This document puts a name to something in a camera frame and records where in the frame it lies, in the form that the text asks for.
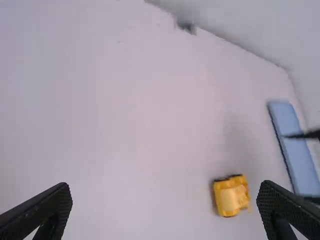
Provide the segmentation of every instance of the yellow object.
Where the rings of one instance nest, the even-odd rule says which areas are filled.
[[[215,180],[213,191],[218,213],[223,217],[234,217],[240,210],[250,209],[248,182],[242,174]]]

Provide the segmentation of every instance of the white wall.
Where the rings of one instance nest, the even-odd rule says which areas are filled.
[[[282,68],[140,1],[2,1],[0,32],[0,212],[65,181],[65,239],[266,237],[259,185],[291,186],[266,100],[302,116]],[[231,173],[253,211],[222,218]]]
[[[199,27],[284,67],[295,86],[308,128],[320,126],[318,0],[147,2],[193,20]],[[316,146],[320,157],[320,145]]]

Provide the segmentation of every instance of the black mesh arm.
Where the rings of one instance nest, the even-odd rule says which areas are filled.
[[[256,204],[269,240],[296,239],[289,224],[309,240],[320,239],[320,209],[304,197],[265,180]]]
[[[68,184],[61,182],[0,215],[0,239],[22,240],[37,227],[34,240],[59,240],[72,208]]]

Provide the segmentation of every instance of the blue panel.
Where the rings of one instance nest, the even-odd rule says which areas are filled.
[[[270,101],[267,106],[294,193],[320,196],[320,183],[306,140],[282,137],[302,131],[294,107],[284,101]]]

